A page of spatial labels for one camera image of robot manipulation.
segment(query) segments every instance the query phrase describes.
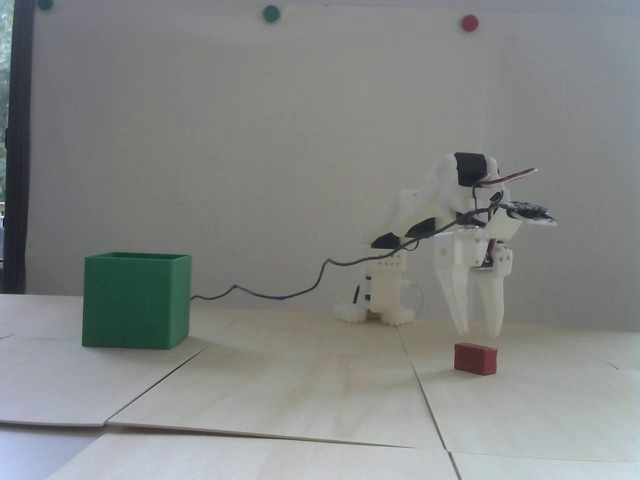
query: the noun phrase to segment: open green box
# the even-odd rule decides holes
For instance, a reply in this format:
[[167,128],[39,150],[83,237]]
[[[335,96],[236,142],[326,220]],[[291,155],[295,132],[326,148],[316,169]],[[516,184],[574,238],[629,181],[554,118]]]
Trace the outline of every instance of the open green box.
[[190,295],[190,255],[87,257],[82,345],[170,349],[189,334]]

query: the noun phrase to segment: window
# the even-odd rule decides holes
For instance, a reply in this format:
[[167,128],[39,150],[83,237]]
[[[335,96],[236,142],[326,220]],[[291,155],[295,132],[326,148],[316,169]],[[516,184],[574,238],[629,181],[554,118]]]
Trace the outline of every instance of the window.
[[0,202],[6,191],[6,148],[4,135],[9,115],[9,73],[11,67],[11,35],[13,0],[0,0]]

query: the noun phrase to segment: red magnet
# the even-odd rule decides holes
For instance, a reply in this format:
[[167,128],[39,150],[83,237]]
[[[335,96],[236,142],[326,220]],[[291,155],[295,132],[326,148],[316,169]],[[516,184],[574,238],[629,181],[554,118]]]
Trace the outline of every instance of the red magnet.
[[460,25],[462,26],[462,30],[469,33],[476,31],[476,29],[478,28],[478,24],[479,24],[478,17],[476,17],[475,15],[467,15],[460,22]]

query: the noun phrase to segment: white 3d-printed robot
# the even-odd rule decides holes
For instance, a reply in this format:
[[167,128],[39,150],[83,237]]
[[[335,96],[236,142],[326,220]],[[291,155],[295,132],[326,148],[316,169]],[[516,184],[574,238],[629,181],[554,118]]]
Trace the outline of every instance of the white 3d-printed robot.
[[[505,183],[535,172],[525,170],[500,178],[493,158],[482,154],[447,154],[436,165],[422,190],[402,190],[384,206],[363,238],[371,256],[381,256],[409,239],[427,238],[459,218],[455,231],[435,234],[435,269],[451,317],[460,335],[468,331],[467,283],[469,275],[479,285],[489,335],[498,336],[504,317],[503,278],[511,272],[513,253],[504,241],[511,239],[522,222],[555,225],[537,205],[510,202]],[[472,216],[466,212],[485,209]],[[406,250],[391,257],[367,261],[354,303],[335,307],[335,317],[362,322],[369,312],[382,322],[409,323],[414,312],[400,305],[405,284]]]

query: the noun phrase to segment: small red brick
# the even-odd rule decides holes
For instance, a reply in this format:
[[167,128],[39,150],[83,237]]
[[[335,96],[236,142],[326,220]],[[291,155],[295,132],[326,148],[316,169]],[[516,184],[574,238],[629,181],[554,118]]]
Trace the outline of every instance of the small red brick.
[[456,343],[453,367],[478,375],[492,375],[498,368],[498,349],[474,343]]

